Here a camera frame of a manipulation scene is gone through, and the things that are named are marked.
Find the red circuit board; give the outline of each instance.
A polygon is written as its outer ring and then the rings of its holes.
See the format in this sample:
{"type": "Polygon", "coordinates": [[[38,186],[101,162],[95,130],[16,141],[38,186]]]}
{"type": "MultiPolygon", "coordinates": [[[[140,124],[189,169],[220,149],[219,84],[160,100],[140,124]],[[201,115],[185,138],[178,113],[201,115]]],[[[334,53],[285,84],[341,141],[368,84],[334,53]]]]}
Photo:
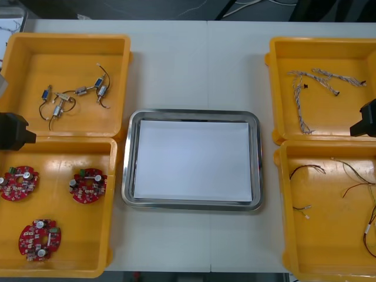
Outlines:
{"type": "Polygon", "coordinates": [[[0,190],[3,191],[1,197],[8,201],[18,201],[27,197],[34,188],[39,179],[39,173],[34,172],[34,169],[29,166],[18,166],[16,167],[15,173],[5,173],[4,179],[7,184],[0,186],[0,190]],[[25,172],[29,172],[33,175],[30,180],[24,179],[22,176],[25,172]]]}
{"type": "Polygon", "coordinates": [[[70,186],[69,191],[79,203],[93,203],[106,193],[107,175],[99,169],[81,170],[80,174],[75,174],[74,180],[76,185],[70,186]],[[96,181],[96,176],[100,176],[101,180],[96,181]]]}
{"type": "Polygon", "coordinates": [[[28,261],[44,261],[57,251],[61,242],[61,231],[50,219],[34,220],[19,236],[18,249],[28,261]]]}

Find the sheet of paper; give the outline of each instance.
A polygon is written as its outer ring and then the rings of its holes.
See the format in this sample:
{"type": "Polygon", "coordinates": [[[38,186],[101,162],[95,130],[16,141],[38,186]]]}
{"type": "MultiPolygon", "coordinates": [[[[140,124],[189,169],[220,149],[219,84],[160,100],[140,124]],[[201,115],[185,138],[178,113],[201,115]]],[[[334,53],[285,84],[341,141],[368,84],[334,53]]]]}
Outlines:
{"type": "Polygon", "coordinates": [[[19,32],[23,18],[0,19],[0,67],[4,58],[6,44],[13,32],[19,32]]]}
{"type": "Polygon", "coordinates": [[[250,202],[248,123],[141,121],[134,197],[250,202]]]}

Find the white table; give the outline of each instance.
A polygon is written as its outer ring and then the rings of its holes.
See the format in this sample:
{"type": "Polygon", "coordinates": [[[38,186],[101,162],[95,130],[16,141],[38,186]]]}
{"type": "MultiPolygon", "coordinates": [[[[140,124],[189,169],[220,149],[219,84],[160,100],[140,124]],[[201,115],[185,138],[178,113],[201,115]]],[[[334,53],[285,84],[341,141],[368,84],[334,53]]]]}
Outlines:
{"type": "Polygon", "coordinates": [[[26,31],[125,33],[135,59],[125,115],[140,108],[248,110],[261,123],[264,206],[257,212],[138,210],[117,185],[108,270],[286,272],[264,55],[275,36],[376,37],[373,23],[29,21],[26,31]]]}

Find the electrolytic capacitor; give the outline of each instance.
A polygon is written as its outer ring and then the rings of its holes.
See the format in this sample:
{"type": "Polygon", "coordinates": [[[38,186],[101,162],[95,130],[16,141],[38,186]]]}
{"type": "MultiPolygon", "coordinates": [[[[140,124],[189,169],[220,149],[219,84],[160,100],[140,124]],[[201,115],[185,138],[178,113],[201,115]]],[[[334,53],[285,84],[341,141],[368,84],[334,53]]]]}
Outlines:
{"type": "Polygon", "coordinates": [[[36,223],[36,228],[41,229],[41,228],[43,228],[44,225],[45,225],[45,223],[42,220],[40,220],[36,223]]]}
{"type": "Polygon", "coordinates": [[[72,192],[75,188],[77,188],[77,181],[75,179],[72,179],[69,181],[69,191],[72,192]]]}
{"type": "Polygon", "coordinates": [[[97,182],[100,182],[102,180],[102,177],[100,175],[96,175],[94,177],[94,180],[97,181],[97,182]]]}
{"type": "Polygon", "coordinates": [[[22,177],[25,180],[31,180],[31,179],[33,179],[34,175],[29,173],[29,172],[25,172],[22,177]]]}
{"type": "Polygon", "coordinates": [[[5,178],[0,177],[0,186],[5,186],[7,184],[8,184],[8,181],[5,178]]]}

